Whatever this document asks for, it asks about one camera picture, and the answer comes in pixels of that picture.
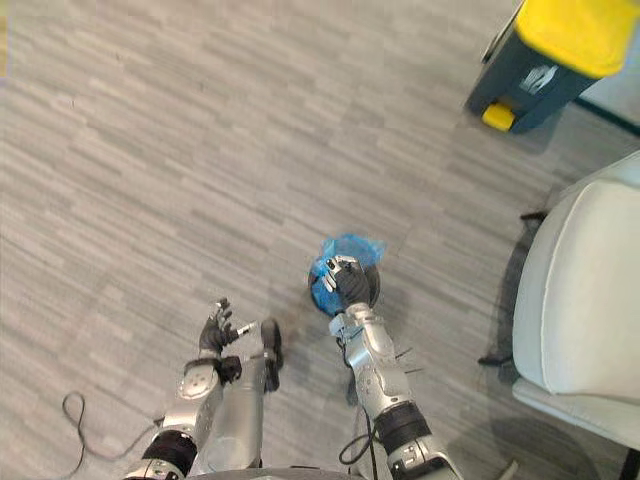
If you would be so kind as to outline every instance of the white chair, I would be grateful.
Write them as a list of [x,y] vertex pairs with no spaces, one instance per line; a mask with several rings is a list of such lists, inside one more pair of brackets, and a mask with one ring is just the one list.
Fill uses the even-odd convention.
[[640,468],[640,150],[566,189],[527,256],[514,396],[629,447]]

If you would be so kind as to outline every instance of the robotic hand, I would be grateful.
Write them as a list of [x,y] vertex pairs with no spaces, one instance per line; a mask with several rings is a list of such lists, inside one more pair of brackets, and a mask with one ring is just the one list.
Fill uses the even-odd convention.
[[160,431],[142,460],[125,476],[126,480],[182,480],[191,470],[222,403],[223,386],[242,374],[240,359],[222,358],[222,349],[256,326],[251,323],[232,329],[226,323],[230,316],[227,299],[219,300],[200,334],[198,358],[185,365],[173,406],[166,412]]
[[345,308],[329,329],[353,369],[358,401],[374,421],[393,479],[462,480],[413,399],[384,320],[369,307],[369,285],[357,259],[336,256],[326,265],[323,284]]

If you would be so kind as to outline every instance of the yellow lid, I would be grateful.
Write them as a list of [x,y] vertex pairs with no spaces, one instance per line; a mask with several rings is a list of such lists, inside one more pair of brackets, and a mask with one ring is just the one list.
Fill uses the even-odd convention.
[[525,0],[515,28],[534,50],[602,78],[624,66],[639,14],[636,0]]

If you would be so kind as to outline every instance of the blue plastic bag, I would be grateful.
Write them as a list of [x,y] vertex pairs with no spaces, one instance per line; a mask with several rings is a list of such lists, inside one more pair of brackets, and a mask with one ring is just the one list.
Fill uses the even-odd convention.
[[363,269],[377,265],[382,260],[385,244],[381,241],[368,240],[353,233],[345,233],[337,238],[329,237],[322,244],[320,256],[311,266],[311,274],[316,281],[311,285],[311,295],[316,306],[330,316],[344,310],[340,296],[336,292],[329,292],[320,280],[327,272],[326,262],[336,255],[355,257]]

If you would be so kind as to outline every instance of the label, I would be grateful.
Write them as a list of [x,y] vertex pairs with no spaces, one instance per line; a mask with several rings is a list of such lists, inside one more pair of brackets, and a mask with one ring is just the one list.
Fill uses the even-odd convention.
[[520,82],[520,88],[525,92],[535,95],[546,86],[558,71],[558,66],[540,65],[529,71],[529,74]]

